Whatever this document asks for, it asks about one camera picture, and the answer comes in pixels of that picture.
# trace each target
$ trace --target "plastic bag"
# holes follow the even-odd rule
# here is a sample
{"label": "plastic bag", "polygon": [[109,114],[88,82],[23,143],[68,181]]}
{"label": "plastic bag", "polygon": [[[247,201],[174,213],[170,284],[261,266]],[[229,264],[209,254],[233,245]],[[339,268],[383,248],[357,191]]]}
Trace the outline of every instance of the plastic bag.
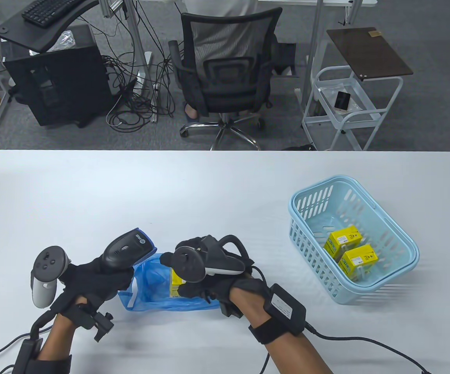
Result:
{"label": "plastic bag", "polygon": [[170,310],[186,312],[190,310],[217,309],[218,301],[208,304],[195,297],[170,297],[171,269],[159,262],[161,253],[156,253],[135,267],[132,284],[126,291],[118,292],[126,310],[144,312],[146,310]]}
{"label": "plastic bag", "polygon": [[[65,30],[60,36],[59,39],[52,45],[52,48],[47,50],[47,52],[54,52],[62,49],[73,48],[76,45],[76,40],[74,39],[74,35],[71,30]],[[38,52],[29,50],[29,54],[31,56],[39,55]]]}
{"label": "plastic bag", "polygon": [[324,87],[324,88],[321,88],[320,90],[322,91],[324,96],[327,98],[327,101],[330,103],[330,105],[332,106],[334,111],[338,114],[341,114],[342,116],[346,116],[347,114],[350,114],[353,112],[360,112],[362,110],[362,108],[357,105],[357,103],[355,102],[355,100],[353,100],[352,97],[350,97],[350,102],[348,104],[348,110],[338,109],[338,108],[334,107],[334,105],[336,104],[336,98],[338,97],[338,92],[341,91],[341,92],[348,93],[348,91],[346,91],[346,88],[343,84],[339,84],[339,85],[333,86],[333,87]]}

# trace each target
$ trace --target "black desk surface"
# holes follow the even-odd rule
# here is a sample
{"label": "black desk surface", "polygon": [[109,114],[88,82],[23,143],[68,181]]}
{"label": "black desk surface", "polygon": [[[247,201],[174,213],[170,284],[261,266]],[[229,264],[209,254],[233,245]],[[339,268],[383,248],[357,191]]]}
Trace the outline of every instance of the black desk surface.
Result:
{"label": "black desk surface", "polygon": [[35,52],[46,52],[72,21],[98,3],[98,0],[85,0],[47,28],[41,28],[25,21],[21,16],[24,10],[22,9],[0,25],[0,38]]}
{"label": "black desk surface", "polygon": [[414,72],[382,36],[371,37],[375,27],[327,30],[348,65],[361,80],[397,77]]}

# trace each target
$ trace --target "office chair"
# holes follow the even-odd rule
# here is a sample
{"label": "office chair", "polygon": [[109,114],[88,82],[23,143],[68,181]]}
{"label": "office chair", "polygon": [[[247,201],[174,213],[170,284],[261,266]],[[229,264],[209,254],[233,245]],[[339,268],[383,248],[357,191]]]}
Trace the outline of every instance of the office chair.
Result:
{"label": "office chair", "polygon": [[[260,150],[257,141],[235,125],[254,118],[258,128],[264,128],[257,112],[270,95],[273,32],[281,13],[278,7],[238,17],[182,14],[183,60],[177,41],[168,43],[177,85],[200,116],[218,113],[220,119],[188,123],[180,129],[181,137],[186,138],[192,128],[212,127],[219,131],[211,151],[218,148],[227,131]],[[233,115],[241,111],[251,114],[234,120]]]}

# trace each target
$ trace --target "forearm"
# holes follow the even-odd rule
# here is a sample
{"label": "forearm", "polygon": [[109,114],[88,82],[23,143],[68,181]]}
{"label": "forearm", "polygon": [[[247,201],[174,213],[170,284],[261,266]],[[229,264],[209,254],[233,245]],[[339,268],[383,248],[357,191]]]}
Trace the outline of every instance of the forearm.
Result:
{"label": "forearm", "polygon": [[61,314],[55,317],[48,339],[38,355],[39,361],[59,361],[69,357],[76,326]]}
{"label": "forearm", "polygon": [[[270,315],[263,309],[264,298],[232,288],[230,300],[243,312],[254,328],[262,325]],[[324,360],[305,335],[285,333],[265,345],[281,374],[332,374]]]}

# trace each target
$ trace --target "blue plastic bag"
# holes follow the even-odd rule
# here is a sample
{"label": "blue plastic bag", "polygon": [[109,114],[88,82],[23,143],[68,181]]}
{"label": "blue plastic bag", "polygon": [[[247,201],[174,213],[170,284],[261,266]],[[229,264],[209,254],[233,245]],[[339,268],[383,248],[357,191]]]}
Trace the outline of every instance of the blue plastic bag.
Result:
{"label": "blue plastic bag", "polygon": [[126,291],[118,292],[126,310],[144,312],[146,310],[170,310],[186,312],[220,307],[218,301],[208,304],[200,297],[187,299],[170,297],[171,269],[159,262],[161,253],[156,253],[135,267],[132,284]]}

